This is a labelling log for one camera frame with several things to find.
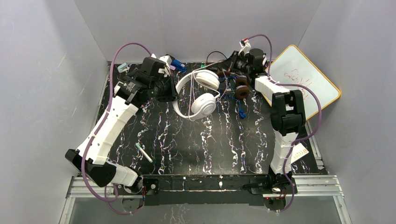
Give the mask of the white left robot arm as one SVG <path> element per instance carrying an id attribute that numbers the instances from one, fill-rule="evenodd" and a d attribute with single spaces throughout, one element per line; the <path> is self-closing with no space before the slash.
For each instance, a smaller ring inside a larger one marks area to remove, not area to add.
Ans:
<path id="1" fill-rule="evenodd" d="M 111 163 L 107 158 L 124 126 L 142 105 L 153 98 L 159 102 L 177 98 L 170 63 L 170 56 L 144 58 L 137 70 L 118 81 L 110 108 L 105 109 L 90 135 L 77 149 L 66 152 L 66 160 L 78 171 L 82 170 L 82 161 L 85 161 L 86 176 L 99 187 L 110 183 L 131 187 L 140 179 L 133 169 Z"/>

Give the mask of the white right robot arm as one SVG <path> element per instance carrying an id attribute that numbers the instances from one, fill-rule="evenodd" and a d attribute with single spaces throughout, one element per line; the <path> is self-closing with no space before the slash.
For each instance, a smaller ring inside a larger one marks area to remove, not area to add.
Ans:
<path id="1" fill-rule="evenodd" d="M 270 169 L 275 175 L 290 177 L 294 142 L 306 122 L 302 92 L 289 90 L 270 77 L 269 64 L 261 49 L 248 53 L 234 51 L 219 69 L 240 74 L 235 80 L 236 98 L 246 98 L 253 88 L 271 101 L 270 121 L 276 140 Z"/>

